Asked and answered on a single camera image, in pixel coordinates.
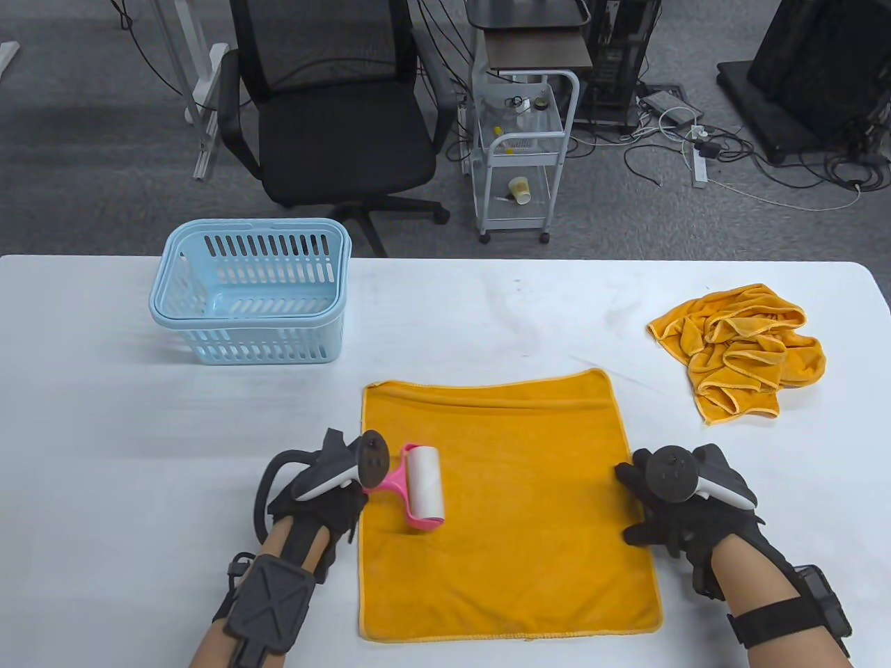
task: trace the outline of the forearm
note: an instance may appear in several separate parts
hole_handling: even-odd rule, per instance
[[[294,524],[293,517],[285,517],[273,525],[266,542],[260,549],[260,554],[271,554],[279,557],[282,554],[285,540],[288,538],[291,526]],[[322,557],[322,553],[328,546],[330,535],[328,529],[322,527],[315,535],[312,547],[307,553],[307,558],[303,562],[303,568],[307,571],[314,571]],[[238,640],[227,636],[223,632],[225,627],[225,619],[217,619],[210,625],[208,632],[205,633],[204,639],[198,646],[189,668],[229,668],[232,656],[235,652]],[[282,668],[284,666],[284,655],[269,655],[263,664],[263,668]]]
[[[799,596],[786,575],[739,536],[730,535],[712,553],[712,570],[731,613]],[[836,641],[824,627],[769,640],[748,651],[752,668],[850,668]]]

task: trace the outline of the folded yellow towel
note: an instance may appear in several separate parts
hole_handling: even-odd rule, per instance
[[[759,283],[693,299],[648,329],[687,365],[699,412],[714,425],[747,413],[775,418],[781,387],[822,377],[820,341],[794,331],[806,322],[799,306]]]
[[[613,476],[629,457],[609,378],[589,371],[501,387],[389,382],[364,428],[439,449],[445,523],[411,530],[372,494],[359,532],[363,637],[382,642],[655,631],[648,550],[622,541],[641,510]]]

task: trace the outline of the chair seat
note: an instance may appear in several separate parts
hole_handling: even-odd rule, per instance
[[[395,82],[280,94],[259,106],[269,197],[334,204],[426,183],[436,154],[413,89]]]

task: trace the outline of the chair base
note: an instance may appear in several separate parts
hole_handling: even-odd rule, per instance
[[[410,197],[394,197],[392,195],[382,195],[365,199],[359,202],[351,202],[347,204],[339,204],[328,214],[329,218],[333,218],[339,223],[347,220],[355,220],[362,228],[365,238],[374,251],[376,257],[387,257],[387,250],[384,248],[383,242],[378,236],[378,231],[374,229],[372,222],[372,211],[396,211],[405,213],[427,213],[433,215],[433,223],[444,225],[448,223],[451,215],[448,209],[444,208],[439,202],[431,200],[415,200]]]

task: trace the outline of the black wrist device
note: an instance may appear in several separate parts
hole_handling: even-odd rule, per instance
[[[307,617],[315,578],[290,561],[263,554],[241,581],[224,632],[239,641],[232,668],[262,668],[267,655],[283,655]]]
[[[851,624],[826,576],[817,566],[810,565],[796,566],[793,577],[798,598],[750,610],[739,617],[727,615],[737,640],[750,649],[768,640],[823,626],[845,656],[850,656],[842,638],[851,635]]]

